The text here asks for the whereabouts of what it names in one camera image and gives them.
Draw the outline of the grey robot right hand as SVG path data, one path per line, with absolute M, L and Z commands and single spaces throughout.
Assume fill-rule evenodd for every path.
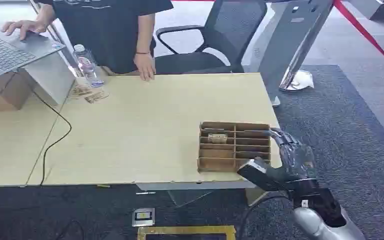
M 255 157 L 240 166 L 237 173 L 268 192 L 312 193 L 318 189 L 320 186 L 311 147 L 276 127 L 264 133 L 277 143 L 281 166 L 274 168 L 261 157 Z

